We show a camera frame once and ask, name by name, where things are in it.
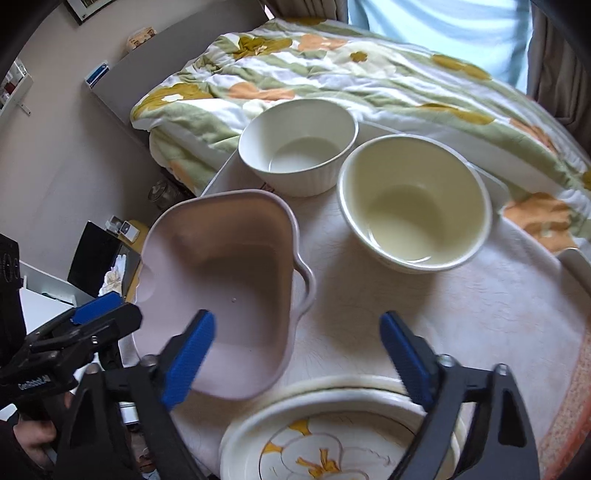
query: picture frame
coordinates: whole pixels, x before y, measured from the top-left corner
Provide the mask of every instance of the picture frame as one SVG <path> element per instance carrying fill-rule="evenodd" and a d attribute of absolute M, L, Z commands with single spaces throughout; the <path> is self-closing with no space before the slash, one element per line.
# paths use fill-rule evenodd
<path fill-rule="evenodd" d="M 115 0 L 65 0 L 67 9 L 70 11 L 78 25 L 82 25 L 92 15 L 111 4 Z"/>

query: blue gripper pad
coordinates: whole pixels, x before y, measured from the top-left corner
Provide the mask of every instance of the blue gripper pad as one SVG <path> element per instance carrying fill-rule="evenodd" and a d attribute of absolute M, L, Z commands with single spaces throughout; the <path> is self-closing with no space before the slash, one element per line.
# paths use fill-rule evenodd
<path fill-rule="evenodd" d="M 186 330 L 172 337 L 160 353 L 158 369 L 164 375 L 160 401 L 168 411 L 187 397 L 215 336 L 214 315 L 199 310 Z"/>
<path fill-rule="evenodd" d="M 115 291 L 111 291 L 107 295 L 98 297 L 84 304 L 82 307 L 78 307 L 70 321 L 74 325 L 84 325 L 109 313 L 111 310 L 121 307 L 123 303 L 124 300 L 121 295 Z"/>
<path fill-rule="evenodd" d="M 429 411 L 436 393 L 435 354 L 422 338 L 413 335 L 396 312 L 386 312 L 380 317 L 379 334 L 411 400 Z M 424 342 L 427 351 L 424 348 L 422 352 L 417 351 L 418 340 Z"/>

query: light blue curtain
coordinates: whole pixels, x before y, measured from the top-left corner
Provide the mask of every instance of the light blue curtain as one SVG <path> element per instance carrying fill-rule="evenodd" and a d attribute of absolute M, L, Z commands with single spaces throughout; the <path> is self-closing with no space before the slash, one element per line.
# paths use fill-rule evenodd
<path fill-rule="evenodd" d="M 530 0 L 349 0 L 349 23 L 473 63 L 525 92 Z"/>

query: small bottle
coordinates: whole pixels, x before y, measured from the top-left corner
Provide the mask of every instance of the small bottle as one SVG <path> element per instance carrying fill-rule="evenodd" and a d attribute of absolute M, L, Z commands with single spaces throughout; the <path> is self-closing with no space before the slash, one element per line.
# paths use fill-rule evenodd
<path fill-rule="evenodd" d="M 8 92 L 9 95 L 11 95 L 14 92 L 14 89 L 16 88 L 16 86 L 12 83 L 12 82 L 8 82 L 5 86 L 4 86 L 4 91 Z"/>
<path fill-rule="evenodd" d="M 17 59 L 14 61 L 14 63 L 17 66 L 17 68 L 20 70 L 20 72 L 22 73 L 22 75 L 25 76 L 27 74 L 27 69 L 22 64 L 21 59 L 17 57 Z"/>
<path fill-rule="evenodd" d="M 25 74 L 26 74 L 26 71 L 23 72 L 19 68 L 19 66 L 17 65 L 17 62 L 12 63 L 12 67 L 10 67 L 9 72 L 12 75 L 11 83 L 13 85 L 18 85 L 18 82 L 20 82 L 25 77 Z"/>
<path fill-rule="evenodd" d="M 0 90 L 4 90 L 4 87 L 6 86 L 6 84 L 8 82 L 10 82 L 12 80 L 12 73 L 10 73 L 10 70 L 6 73 L 6 76 L 4 77 L 4 80 L 2 82 L 0 82 Z"/>
<path fill-rule="evenodd" d="M 2 106 L 6 105 L 6 102 L 8 101 L 9 98 L 10 98 L 10 94 L 6 90 L 2 90 L 2 92 L 0 92 L 0 105 L 2 105 Z"/>

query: curtain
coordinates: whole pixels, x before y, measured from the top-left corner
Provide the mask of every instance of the curtain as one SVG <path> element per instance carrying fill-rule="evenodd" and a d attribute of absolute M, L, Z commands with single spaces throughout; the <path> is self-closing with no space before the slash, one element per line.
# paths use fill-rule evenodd
<path fill-rule="evenodd" d="M 527 93 L 591 154 L 591 79 L 573 49 L 532 5 L 534 32 L 528 51 Z"/>
<path fill-rule="evenodd" d="M 530 0 L 349 0 L 349 21 L 427 47 L 527 88 Z"/>
<path fill-rule="evenodd" d="M 277 17 L 317 17 L 347 23 L 347 0 L 264 0 Z"/>

